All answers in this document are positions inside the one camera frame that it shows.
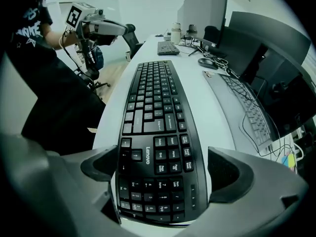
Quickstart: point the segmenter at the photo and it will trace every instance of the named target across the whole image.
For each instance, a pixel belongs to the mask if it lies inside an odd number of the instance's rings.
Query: person
[[[22,135],[61,155],[91,150],[87,128],[97,128],[105,104],[57,58],[62,33],[51,30],[45,0],[35,0],[18,22],[6,52],[38,97]],[[75,32],[64,38],[65,46],[77,42]]]

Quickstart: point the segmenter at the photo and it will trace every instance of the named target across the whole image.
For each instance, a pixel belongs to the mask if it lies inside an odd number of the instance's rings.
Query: white desk
[[[137,65],[143,62],[171,60],[190,104],[204,161],[207,161],[207,148],[209,146],[235,150],[234,141],[225,115],[214,92],[203,77],[202,71],[209,70],[214,73],[226,73],[221,69],[211,70],[201,67],[198,64],[198,59],[202,58],[203,55],[197,52],[188,57],[186,53],[192,52],[192,49],[188,47],[178,46],[178,49],[185,53],[181,52],[177,56],[158,56],[157,42],[159,41],[163,41],[163,38],[155,36],[149,37],[125,69],[104,110],[95,136],[93,148],[117,145],[123,110]],[[278,141],[274,143],[275,149],[278,148],[277,145]],[[150,231],[152,236],[169,237],[183,230],[152,227],[128,220],[122,221],[122,227],[140,236],[146,236],[148,231]]]

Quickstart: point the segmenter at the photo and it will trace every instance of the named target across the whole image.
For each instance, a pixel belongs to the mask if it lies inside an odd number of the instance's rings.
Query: space bar
[[[137,71],[136,75],[135,75],[135,79],[134,79],[134,83],[132,86],[132,91],[131,91],[131,95],[132,94],[137,94],[138,91],[138,84],[139,84],[139,79],[140,79],[140,75],[141,75],[141,71]]]

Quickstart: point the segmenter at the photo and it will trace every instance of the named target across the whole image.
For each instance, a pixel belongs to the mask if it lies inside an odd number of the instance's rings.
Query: water bottle
[[[171,29],[171,42],[179,44],[181,40],[181,25],[180,23],[173,23]]]

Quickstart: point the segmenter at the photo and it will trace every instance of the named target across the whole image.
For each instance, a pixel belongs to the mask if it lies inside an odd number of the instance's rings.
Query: wooden floor
[[[116,84],[118,83],[127,65],[127,61],[116,62],[108,65],[100,71],[100,76],[97,81],[100,83],[107,82],[111,85],[111,87],[102,86],[97,89],[98,96],[102,98],[102,101],[105,104],[107,104]]]

